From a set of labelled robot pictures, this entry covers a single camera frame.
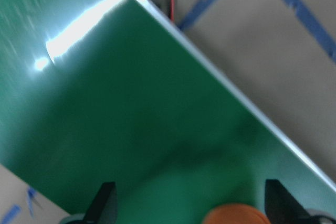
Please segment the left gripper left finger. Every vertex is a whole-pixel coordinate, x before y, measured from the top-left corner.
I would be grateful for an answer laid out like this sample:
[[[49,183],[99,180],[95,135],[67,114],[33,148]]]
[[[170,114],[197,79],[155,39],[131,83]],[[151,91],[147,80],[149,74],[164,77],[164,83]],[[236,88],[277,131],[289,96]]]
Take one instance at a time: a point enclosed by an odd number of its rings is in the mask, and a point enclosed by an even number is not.
[[[117,221],[117,188],[115,182],[101,185],[82,223],[109,223]]]

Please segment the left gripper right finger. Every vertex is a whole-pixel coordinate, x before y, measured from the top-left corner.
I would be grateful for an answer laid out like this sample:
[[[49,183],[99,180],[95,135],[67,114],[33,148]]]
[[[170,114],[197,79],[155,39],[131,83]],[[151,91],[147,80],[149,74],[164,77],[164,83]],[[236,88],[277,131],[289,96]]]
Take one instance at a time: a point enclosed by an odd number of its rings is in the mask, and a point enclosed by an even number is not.
[[[265,213],[270,223],[315,223],[279,180],[265,181]]]

